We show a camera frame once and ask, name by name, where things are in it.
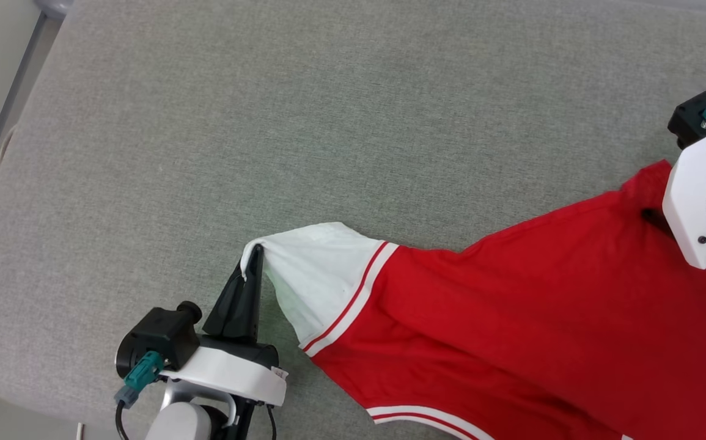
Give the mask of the red and white shirt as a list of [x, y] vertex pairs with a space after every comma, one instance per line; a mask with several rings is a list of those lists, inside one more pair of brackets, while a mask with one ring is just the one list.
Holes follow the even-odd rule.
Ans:
[[706, 440], [706, 269], [621, 189], [417, 249], [340, 222], [258, 238], [301, 350], [375, 423], [461, 440]]

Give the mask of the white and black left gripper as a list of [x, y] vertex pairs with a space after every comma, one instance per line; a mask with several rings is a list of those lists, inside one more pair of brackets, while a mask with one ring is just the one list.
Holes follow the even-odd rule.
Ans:
[[194, 398], [232, 404], [235, 397], [283, 406], [287, 373], [276, 348], [257, 343], [263, 264], [263, 246], [257, 243], [246, 266], [233, 270], [202, 327], [218, 340], [255, 345], [203, 340], [183, 367], [160, 373], [166, 379], [162, 408]]

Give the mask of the grey fabric sofa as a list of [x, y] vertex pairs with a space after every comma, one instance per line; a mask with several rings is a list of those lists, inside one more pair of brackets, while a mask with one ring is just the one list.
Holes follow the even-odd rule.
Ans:
[[418, 248], [677, 155], [706, 0], [76, 0], [0, 165], [0, 398], [113, 428], [123, 335], [249, 240]]

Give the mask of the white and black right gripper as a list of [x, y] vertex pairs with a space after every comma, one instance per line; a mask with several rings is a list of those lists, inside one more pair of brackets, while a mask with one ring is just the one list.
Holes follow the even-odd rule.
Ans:
[[641, 217], [675, 239], [689, 265], [706, 270], [706, 137], [678, 156], [669, 173], [662, 211], [645, 208]]

